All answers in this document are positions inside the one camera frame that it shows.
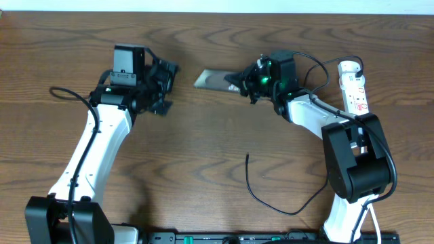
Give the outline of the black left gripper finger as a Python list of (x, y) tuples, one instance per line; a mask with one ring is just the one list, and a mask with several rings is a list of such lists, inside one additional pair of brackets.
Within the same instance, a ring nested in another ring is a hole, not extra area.
[(175, 62), (170, 62), (167, 60), (160, 60), (159, 67), (173, 77), (176, 76), (176, 73), (179, 69), (179, 66)]
[(172, 104), (172, 101), (159, 100), (149, 110), (156, 115), (166, 116)]

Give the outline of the Galaxy S25 Ultra smartphone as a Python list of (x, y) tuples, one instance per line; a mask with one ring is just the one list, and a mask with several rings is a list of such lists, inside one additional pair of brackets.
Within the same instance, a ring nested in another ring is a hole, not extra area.
[(232, 74), (235, 74), (235, 72), (205, 69), (194, 82), (193, 86), (199, 89), (239, 93), (237, 86), (224, 79), (227, 75)]

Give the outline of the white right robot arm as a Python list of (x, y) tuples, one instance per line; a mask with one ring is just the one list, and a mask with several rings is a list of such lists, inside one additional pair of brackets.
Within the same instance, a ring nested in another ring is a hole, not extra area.
[(326, 181), (335, 192), (332, 210), (323, 225), (327, 241), (360, 241), (366, 212), (389, 198), (397, 187), (397, 169), (379, 118), (352, 113), (322, 102), (316, 90), (300, 86), (296, 52), (261, 56), (240, 73), (225, 75), (251, 104), (269, 98), (275, 112), (321, 138)]

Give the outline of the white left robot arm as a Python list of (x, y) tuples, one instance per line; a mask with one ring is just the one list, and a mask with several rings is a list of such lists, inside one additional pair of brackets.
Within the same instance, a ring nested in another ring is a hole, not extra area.
[(104, 71), (89, 98), (85, 129), (66, 169), (45, 197), (31, 197), (24, 215), (31, 243), (146, 243), (131, 224), (112, 224), (102, 199), (118, 150), (137, 115), (166, 115), (179, 66), (155, 58), (151, 64)]

